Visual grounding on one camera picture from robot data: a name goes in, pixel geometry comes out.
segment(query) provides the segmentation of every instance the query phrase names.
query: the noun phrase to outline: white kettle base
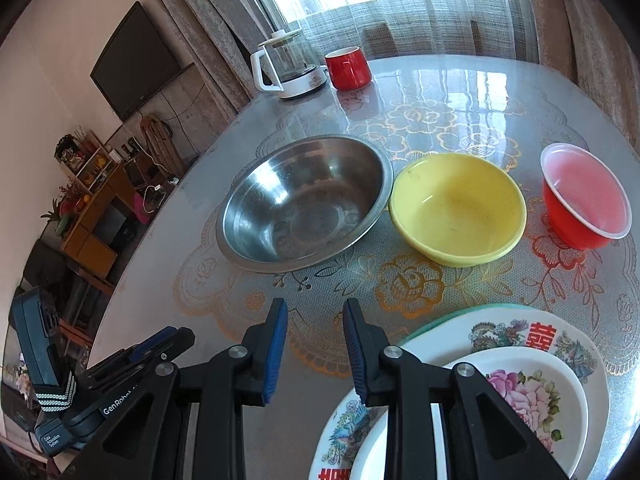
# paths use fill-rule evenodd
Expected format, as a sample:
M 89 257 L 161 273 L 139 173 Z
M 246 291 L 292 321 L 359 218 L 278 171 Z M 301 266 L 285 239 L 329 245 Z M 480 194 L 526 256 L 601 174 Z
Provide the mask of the white kettle base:
M 282 91 L 277 95 L 280 99 L 299 97 L 320 88 L 324 83 L 326 83 L 326 72 L 323 66 L 318 66 L 305 75 L 281 83 Z

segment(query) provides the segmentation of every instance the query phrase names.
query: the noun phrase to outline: round table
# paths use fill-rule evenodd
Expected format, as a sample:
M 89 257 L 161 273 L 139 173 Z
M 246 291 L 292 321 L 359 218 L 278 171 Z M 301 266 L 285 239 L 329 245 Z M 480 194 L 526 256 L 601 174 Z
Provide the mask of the round table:
M 292 101 L 261 94 L 242 111 L 148 229 L 111 299 L 90 364 L 166 325 L 196 335 L 177 364 L 207 361 L 262 322 L 274 297 L 284 297 L 288 344 L 276 394 L 265 409 L 245 409 L 246 471 L 251 480 L 303 479 L 322 428 L 353 387 L 340 319 L 345 298 L 358 298 L 367 321 L 392 342 L 467 306 L 527 304 L 564 318 L 602 354 L 610 414 L 590 478 L 604 478 L 640 416 L 640 227 L 597 251 L 564 245 L 548 224 L 539 159 L 552 142 L 587 148 L 614 171 L 640 214 L 638 156 L 578 87 L 546 67 L 469 56 L 394 57 L 370 66 L 374 81 L 361 90 L 336 92 L 327 84 Z M 274 275 L 232 266 L 217 247 L 215 223 L 234 180 L 256 158 L 321 134 L 376 143 L 396 174 L 432 152 L 490 160 L 522 189 L 522 240 L 495 262 L 451 269 L 412 250 L 385 211 L 361 241 L 315 267 Z

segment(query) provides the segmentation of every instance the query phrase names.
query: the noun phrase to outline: electric kettle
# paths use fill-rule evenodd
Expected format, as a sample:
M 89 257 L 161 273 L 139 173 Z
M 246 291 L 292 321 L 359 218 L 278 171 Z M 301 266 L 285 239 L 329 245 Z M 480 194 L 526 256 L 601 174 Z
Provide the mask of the electric kettle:
M 271 85 L 262 79 L 263 68 Z M 306 94 L 326 82 L 325 67 L 318 63 L 301 28 L 271 34 L 271 39 L 263 41 L 251 54 L 251 69 L 256 88 L 277 92 L 281 99 Z

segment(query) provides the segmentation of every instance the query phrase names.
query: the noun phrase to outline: wooden cabinet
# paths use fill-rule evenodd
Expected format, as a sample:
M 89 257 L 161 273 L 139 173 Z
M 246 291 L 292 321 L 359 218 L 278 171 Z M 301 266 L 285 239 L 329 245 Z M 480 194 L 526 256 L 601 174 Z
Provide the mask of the wooden cabinet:
M 85 269 L 90 269 L 95 276 L 106 279 L 117 256 L 118 255 L 102 241 L 90 235 L 86 238 L 84 244 L 82 244 L 75 260 Z
M 80 213 L 76 223 L 62 242 L 62 251 L 94 276 L 105 279 L 117 254 L 95 237 L 93 230 L 105 209 L 116 197 L 133 211 L 134 193 L 133 186 L 122 165 L 119 164 L 108 176 L 107 181 L 95 191 L 89 203 Z

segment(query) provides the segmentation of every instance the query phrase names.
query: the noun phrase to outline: television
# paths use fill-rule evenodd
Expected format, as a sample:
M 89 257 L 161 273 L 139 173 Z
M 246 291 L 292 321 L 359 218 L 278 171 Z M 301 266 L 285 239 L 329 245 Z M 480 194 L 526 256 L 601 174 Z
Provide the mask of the television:
M 111 35 L 91 79 L 125 121 L 179 73 L 178 60 L 136 2 Z

